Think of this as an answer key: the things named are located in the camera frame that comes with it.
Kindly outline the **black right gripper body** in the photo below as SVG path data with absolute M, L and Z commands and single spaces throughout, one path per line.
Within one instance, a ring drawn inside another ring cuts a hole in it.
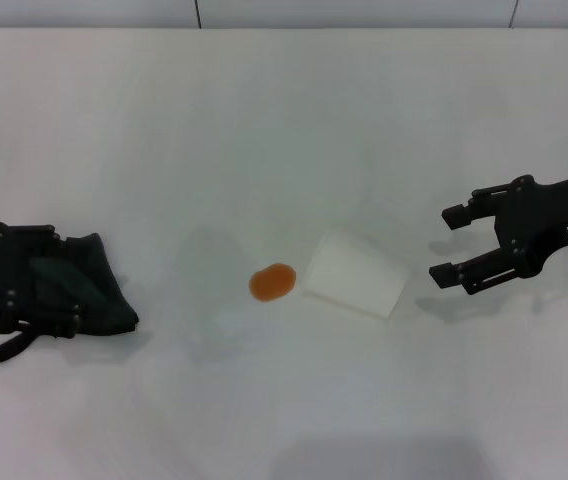
M 517 275 L 538 275 L 552 254 L 568 246 L 568 180 L 542 185 L 527 175 L 495 201 L 497 239 Z

